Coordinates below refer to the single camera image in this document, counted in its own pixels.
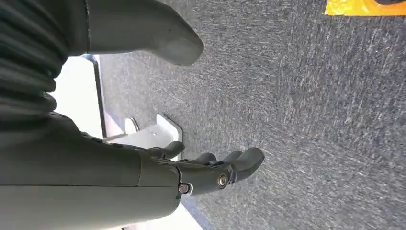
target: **metal screw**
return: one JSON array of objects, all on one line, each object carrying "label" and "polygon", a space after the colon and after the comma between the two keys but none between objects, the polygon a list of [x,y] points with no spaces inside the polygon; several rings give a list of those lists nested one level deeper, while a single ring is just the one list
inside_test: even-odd
[{"label": "metal screw", "polygon": [[189,185],[187,184],[181,184],[179,186],[179,192],[180,193],[187,193],[189,191]]},{"label": "metal screw", "polygon": [[224,173],[220,174],[218,176],[218,187],[219,188],[225,188],[225,186],[228,183],[228,177]]}]

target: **white wall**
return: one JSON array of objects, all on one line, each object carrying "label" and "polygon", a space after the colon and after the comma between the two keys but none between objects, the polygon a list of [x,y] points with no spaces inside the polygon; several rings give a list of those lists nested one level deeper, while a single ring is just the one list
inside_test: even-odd
[{"label": "white wall", "polygon": [[81,131],[102,138],[94,68],[90,61],[69,57],[51,95],[58,103],[56,112],[70,117]]}]

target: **robotic hand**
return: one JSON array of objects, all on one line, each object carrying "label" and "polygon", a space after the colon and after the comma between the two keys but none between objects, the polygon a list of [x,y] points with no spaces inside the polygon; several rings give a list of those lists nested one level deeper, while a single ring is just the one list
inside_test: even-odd
[{"label": "robotic hand", "polygon": [[184,146],[142,149],[81,133],[47,95],[69,55],[147,50],[190,65],[203,43],[154,0],[0,0],[2,229],[98,230],[159,218],[183,194],[224,189],[254,173],[257,148],[170,161]]}]

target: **metal bracket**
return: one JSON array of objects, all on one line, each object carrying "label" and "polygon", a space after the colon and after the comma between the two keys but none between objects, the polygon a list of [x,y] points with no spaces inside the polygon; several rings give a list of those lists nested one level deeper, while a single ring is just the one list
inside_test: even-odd
[{"label": "metal bracket", "polygon": [[[160,147],[164,148],[174,141],[183,141],[183,131],[167,116],[157,114],[157,123],[145,129],[139,129],[137,122],[133,118],[125,120],[125,134],[113,138],[105,139],[110,143],[133,145],[145,149]],[[181,159],[179,154],[173,161]]]}]

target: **yellow object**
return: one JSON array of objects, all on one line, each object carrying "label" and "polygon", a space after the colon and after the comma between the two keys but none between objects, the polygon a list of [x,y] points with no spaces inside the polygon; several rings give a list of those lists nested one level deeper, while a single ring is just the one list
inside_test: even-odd
[{"label": "yellow object", "polygon": [[381,5],[375,0],[327,0],[324,14],[346,16],[406,15],[406,1]]}]

